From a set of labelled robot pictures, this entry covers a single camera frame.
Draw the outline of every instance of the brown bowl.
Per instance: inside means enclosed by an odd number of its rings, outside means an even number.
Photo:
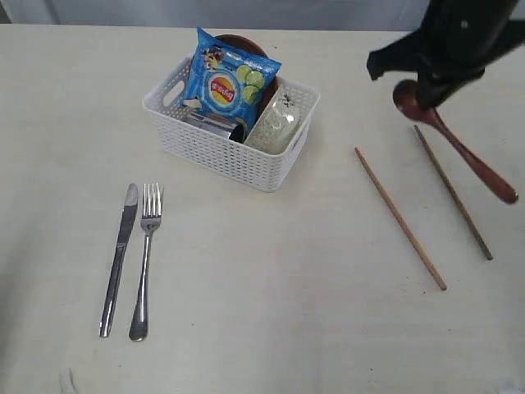
[[[259,47],[255,42],[246,39],[245,37],[242,37],[240,35],[221,34],[215,38],[220,39],[223,43],[231,45],[232,47],[242,49],[245,52],[267,57],[263,49]],[[259,119],[259,117],[264,111],[264,108],[266,108],[266,106],[270,103],[270,100],[272,100],[272,97],[276,93],[278,88],[279,85],[277,83],[277,78],[274,78],[273,81],[268,85],[267,89],[264,91],[264,94],[262,95],[261,103],[259,103],[257,110],[257,119]]]

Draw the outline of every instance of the fork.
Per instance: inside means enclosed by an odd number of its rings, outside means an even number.
[[[133,319],[131,320],[129,337],[132,341],[142,341],[148,335],[148,269],[149,252],[153,233],[161,225],[162,195],[158,183],[144,184],[144,197],[142,199],[142,219],[140,226],[146,233],[144,237],[144,253],[142,255],[142,272],[140,274],[139,291]]]

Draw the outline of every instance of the fork tines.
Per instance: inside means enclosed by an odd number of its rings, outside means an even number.
[[[156,218],[162,215],[162,192],[158,183],[144,183],[142,217]]]

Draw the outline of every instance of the spoon handle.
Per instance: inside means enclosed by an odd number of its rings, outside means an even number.
[[[452,131],[441,120],[436,112],[433,126],[450,142],[458,151],[461,157],[467,162],[470,168],[476,173],[477,177],[494,193],[499,199],[507,204],[514,204],[518,201],[518,193],[501,176],[496,174],[492,168],[487,166],[478,156],[470,151],[456,137]]]

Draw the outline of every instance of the lay's logo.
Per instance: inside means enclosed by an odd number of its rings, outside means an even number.
[[[227,105],[235,97],[235,88],[233,84],[225,77],[218,76],[210,84],[213,98],[220,104]]]

